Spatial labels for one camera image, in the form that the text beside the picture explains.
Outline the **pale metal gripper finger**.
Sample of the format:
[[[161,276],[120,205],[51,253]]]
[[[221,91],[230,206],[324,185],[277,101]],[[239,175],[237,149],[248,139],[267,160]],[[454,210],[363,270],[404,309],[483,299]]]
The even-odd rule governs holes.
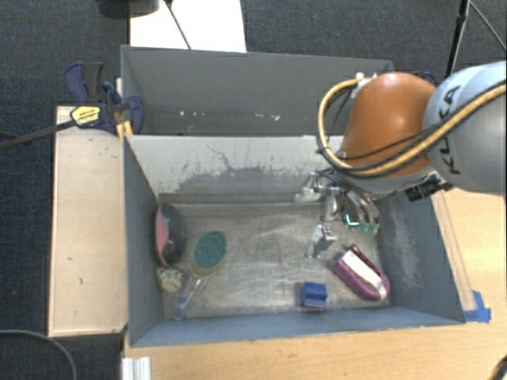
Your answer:
[[[318,224],[309,237],[306,256],[308,258],[319,258],[321,253],[327,250],[336,240],[337,236],[329,224]]]
[[[294,195],[295,203],[313,203],[321,198],[321,188],[319,177],[310,175],[304,182],[300,190]]]

